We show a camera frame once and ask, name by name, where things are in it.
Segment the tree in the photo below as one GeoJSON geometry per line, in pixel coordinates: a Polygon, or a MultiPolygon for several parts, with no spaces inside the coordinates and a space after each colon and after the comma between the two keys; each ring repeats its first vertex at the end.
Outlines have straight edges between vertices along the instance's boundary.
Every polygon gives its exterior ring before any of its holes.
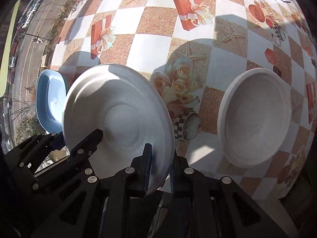
{"type": "Polygon", "coordinates": [[[35,109],[35,104],[32,104],[30,101],[22,101],[17,99],[8,99],[9,101],[12,101],[13,103],[19,103],[22,107],[19,106],[19,109],[10,113],[10,116],[13,117],[13,119],[10,121],[12,123],[15,119],[18,118],[20,121],[24,116],[26,116],[28,113],[31,113],[33,109],[35,109]]]}
{"type": "Polygon", "coordinates": [[[39,132],[44,135],[46,134],[46,131],[41,126],[38,118],[35,115],[26,115],[20,120],[19,125],[15,130],[16,143],[20,144],[22,141],[39,132]]]}

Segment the road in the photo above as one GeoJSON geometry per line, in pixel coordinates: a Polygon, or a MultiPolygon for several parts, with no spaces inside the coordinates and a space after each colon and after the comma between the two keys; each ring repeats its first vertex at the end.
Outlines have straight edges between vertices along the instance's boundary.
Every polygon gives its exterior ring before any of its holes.
{"type": "MultiPolygon", "coordinates": [[[[61,9],[61,5],[64,5],[66,1],[67,0],[43,0],[33,20],[29,24],[27,33],[48,37],[54,24],[53,19],[58,16],[58,9],[61,9]]],[[[11,97],[19,101],[30,101],[35,104],[35,96],[29,91],[24,90],[24,88],[36,87],[40,62],[46,42],[36,44],[36,42],[32,42],[33,39],[34,37],[32,36],[25,36],[20,44],[11,97]]],[[[15,112],[20,107],[22,107],[20,103],[13,103],[12,112],[15,112]]],[[[11,125],[13,132],[18,124],[18,120],[17,118],[11,125]]]]}

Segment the white bowl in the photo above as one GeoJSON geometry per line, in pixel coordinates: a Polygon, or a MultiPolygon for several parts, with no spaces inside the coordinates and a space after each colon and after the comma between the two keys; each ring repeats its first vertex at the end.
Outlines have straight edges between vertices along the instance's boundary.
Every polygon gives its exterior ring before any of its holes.
{"type": "Polygon", "coordinates": [[[263,68],[242,73],[219,108],[217,129],[225,156],[241,168],[268,160],[285,139],[290,120],[290,93],[277,74],[263,68]]]}
{"type": "Polygon", "coordinates": [[[148,193],[164,183],[174,157],[172,120],[154,86],[131,68],[103,64],[80,75],[66,96],[62,125],[68,150],[96,128],[103,131],[97,151],[89,158],[100,179],[129,167],[150,143],[148,193]]]}

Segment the blue plate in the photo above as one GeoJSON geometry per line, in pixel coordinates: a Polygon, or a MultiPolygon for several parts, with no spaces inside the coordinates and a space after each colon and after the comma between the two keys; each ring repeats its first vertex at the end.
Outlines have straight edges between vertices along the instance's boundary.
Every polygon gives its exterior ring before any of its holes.
{"type": "Polygon", "coordinates": [[[62,131],[62,111],[69,88],[69,80],[63,73],[44,70],[39,77],[36,112],[40,124],[49,133],[62,131]]]}

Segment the rose print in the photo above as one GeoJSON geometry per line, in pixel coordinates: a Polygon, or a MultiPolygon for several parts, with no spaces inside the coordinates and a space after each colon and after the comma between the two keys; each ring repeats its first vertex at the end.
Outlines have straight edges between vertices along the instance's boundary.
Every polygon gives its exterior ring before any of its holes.
{"type": "Polygon", "coordinates": [[[162,95],[162,92],[166,86],[170,86],[171,82],[169,78],[163,76],[161,73],[156,72],[154,74],[154,87],[159,92],[160,95],[162,95]]]}
{"type": "Polygon", "coordinates": [[[172,63],[167,63],[164,75],[154,74],[153,85],[167,106],[173,124],[178,119],[186,117],[181,136],[177,134],[175,138],[183,141],[195,138],[200,130],[200,119],[193,108],[200,100],[198,97],[194,98],[191,93],[202,88],[203,85],[196,74],[193,60],[180,57],[172,63]]]}
{"type": "Polygon", "coordinates": [[[184,95],[187,92],[185,80],[181,80],[181,79],[173,80],[172,89],[177,95],[179,96],[184,95]]]}
{"type": "Polygon", "coordinates": [[[189,103],[193,101],[193,96],[191,94],[184,94],[182,97],[180,97],[181,103],[189,103]]]}
{"type": "Polygon", "coordinates": [[[161,96],[166,105],[178,99],[175,91],[170,86],[164,88],[161,96]]]}

